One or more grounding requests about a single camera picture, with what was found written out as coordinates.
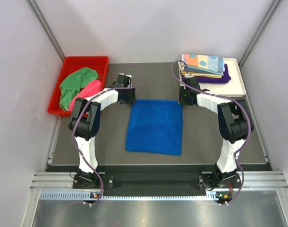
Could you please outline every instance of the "purple cloth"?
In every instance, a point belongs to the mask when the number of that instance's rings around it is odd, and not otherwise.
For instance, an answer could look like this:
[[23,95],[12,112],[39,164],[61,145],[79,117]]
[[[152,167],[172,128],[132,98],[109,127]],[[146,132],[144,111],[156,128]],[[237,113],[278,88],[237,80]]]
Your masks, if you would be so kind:
[[221,78],[210,78],[210,77],[197,77],[199,83],[206,84],[226,84],[231,80],[231,77],[228,72],[227,64],[224,65],[225,71]]

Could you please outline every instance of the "blue towel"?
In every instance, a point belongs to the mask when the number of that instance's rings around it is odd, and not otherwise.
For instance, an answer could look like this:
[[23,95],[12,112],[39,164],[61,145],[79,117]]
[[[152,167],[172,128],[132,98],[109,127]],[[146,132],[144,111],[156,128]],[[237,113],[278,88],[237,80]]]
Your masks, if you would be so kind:
[[182,127],[182,106],[177,101],[137,100],[131,107],[126,150],[180,155]]

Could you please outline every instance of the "cloth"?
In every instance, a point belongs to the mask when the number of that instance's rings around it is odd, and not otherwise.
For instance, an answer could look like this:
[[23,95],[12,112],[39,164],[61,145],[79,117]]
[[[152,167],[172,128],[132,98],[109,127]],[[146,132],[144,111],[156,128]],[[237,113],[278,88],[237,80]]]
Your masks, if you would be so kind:
[[182,106],[177,101],[137,100],[131,107],[126,150],[180,155],[182,127]]
[[[185,79],[185,74],[182,73],[183,81]],[[223,72],[223,76],[220,78],[209,78],[209,77],[197,77],[199,83],[207,83],[207,84],[226,84],[231,80],[229,75],[228,66],[225,64],[225,71]]]
[[77,98],[87,98],[90,96],[93,96],[97,94],[101,90],[102,83],[95,79],[92,82],[90,82],[81,92],[79,92],[70,103],[69,111],[72,111],[74,102]]
[[197,54],[182,54],[189,72],[212,73],[222,75],[224,72],[224,58]]
[[[180,62],[178,62],[178,64],[179,64],[179,69],[180,69],[181,73],[183,75],[186,75],[186,71],[183,70],[183,69],[185,69],[183,67],[183,65]],[[189,76],[192,76],[192,77],[221,78],[223,76],[223,74],[220,75],[220,74],[212,74],[212,73],[207,73],[207,72],[205,72],[205,73],[201,73],[201,72],[187,72],[187,73],[188,73]]]
[[98,79],[98,73],[90,68],[82,68],[68,75],[60,84],[61,97],[59,106],[68,110],[72,99],[94,79]]

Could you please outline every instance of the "red plastic bin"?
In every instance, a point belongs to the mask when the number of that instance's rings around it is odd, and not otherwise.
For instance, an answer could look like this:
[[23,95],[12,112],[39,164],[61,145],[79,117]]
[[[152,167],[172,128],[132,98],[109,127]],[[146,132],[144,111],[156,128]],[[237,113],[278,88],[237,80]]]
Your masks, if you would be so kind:
[[108,57],[107,56],[68,56],[65,58],[62,66],[59,78],[54,88],[53,96],[51,97],[47,111],[50,114],[55,114],[59,117],[69,117],[71,111],[64,111],[59,106],[61,90],[60,84],[71,73],[88,67],[97,71],[99,75],[99,81],[101,81],[101,90],[105,88],[105,82],[108,72]]

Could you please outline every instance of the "gray work surface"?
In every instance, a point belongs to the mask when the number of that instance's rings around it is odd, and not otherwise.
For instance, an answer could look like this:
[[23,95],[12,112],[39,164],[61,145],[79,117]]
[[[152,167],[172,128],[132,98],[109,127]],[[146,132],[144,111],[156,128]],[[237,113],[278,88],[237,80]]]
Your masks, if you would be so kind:
[[33,227],[287,226],[276,192],[242,192],[228,207],[214,201],[101,201],[92,208],[70,203],[39,201]]
[[[116,81],[124,66],[125,64],[109,65],[107,87]],[[171,75],[171,63],[139,63],[137,66],[144,73],[142,84],[136,88],[137,99],[178,100],[180,85]],[[138,69],[129,67],[124,73],[133,76],[134,85],[140,79]],[[126,151],[130,108],[129,105],[116,103],[101,112],[100,129],[95,141],[96,157],[100,165],[214,164],[219,159],[223,138],[219,132],[217,115],[198,106],[183,106],[180,156]],[[68,123],[69,118],[62,118],[53,165],[79,164],[79,155],[72,145]],[[243,164],[266,162],[256,131],[253,131],[250,142],[241,152],[239,160]]]

